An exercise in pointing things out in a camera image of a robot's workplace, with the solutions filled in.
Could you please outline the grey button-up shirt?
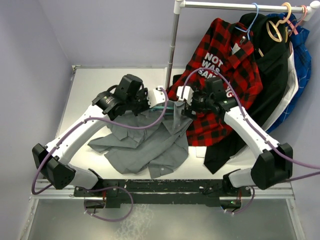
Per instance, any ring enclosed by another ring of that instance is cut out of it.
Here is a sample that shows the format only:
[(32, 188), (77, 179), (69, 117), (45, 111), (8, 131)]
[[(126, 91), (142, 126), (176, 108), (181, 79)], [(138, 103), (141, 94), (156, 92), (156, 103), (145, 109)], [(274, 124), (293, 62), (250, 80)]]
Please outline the grey button-up shirt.
[(183, 102), (169, 101), (165, 116), (154, 126), (135, 130), (111, 123), (111, 133), (88, 142), (103, 153), (121, 174), (138, 174), (148, 168), (152, 179), (171, 174), (189, 156), (186, 131), (192, 119), (182, 114)]

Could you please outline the teal plastic hanger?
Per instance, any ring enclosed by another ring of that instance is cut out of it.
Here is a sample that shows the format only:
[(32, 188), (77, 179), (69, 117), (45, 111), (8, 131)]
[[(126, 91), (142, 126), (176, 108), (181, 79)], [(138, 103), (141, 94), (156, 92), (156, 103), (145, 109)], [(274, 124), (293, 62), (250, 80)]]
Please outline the teal plastic hanger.
[[(163, 110), (165, 109), (164, 106), (154, 106), (152, 108), (150, 108), (149, 110), (151, 112), (158, 112), (158, 113), (162, 113)], [(165, 115), (173, 115), (174, 114), (174, 107), (173, 106), (167, 106), (165, 109)]]

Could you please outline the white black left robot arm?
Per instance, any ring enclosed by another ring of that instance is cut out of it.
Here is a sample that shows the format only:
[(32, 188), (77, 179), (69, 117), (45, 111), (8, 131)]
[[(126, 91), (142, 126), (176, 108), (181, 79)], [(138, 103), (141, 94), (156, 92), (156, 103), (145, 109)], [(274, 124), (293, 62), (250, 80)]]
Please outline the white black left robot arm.
[(71, 159), (76, 152), (109, 121), (115, 120), (127, 111), (139, 114), (148, 110), (148, 90), (143, 80), (135, 75), (124, 75), (119, 84), (100, 92), (83, 115), (64, 133), (51, 142), (36, 144), (31, 152), (37, 168), (57, 190), (67, 185), (84, 187), (91, 196), (103, 191), (99, 176), (90, 169), (72, 166)]

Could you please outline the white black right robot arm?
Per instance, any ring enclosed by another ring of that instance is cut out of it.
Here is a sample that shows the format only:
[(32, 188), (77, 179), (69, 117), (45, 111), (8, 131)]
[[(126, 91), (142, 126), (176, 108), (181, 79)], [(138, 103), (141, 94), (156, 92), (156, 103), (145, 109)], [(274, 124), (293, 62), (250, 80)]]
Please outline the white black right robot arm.
[(256, 158), (253, 167), (237, 169), (223, 176), (222, 190), (226, 195), (235, 195), (241, 187), (256, 186), (265, 190), (292, 176), (292, 147), (270, 137), (235, 97), (227, 97), (222, 79), (207, 79), (204, 90), (193, 91), (189, 86), (180, 86), (176, 96), (186, 103), (184, 115), (190, 118), (195, 119), (196, 113), (200, 112), (213, 112), (220, 117), (242, 138)]

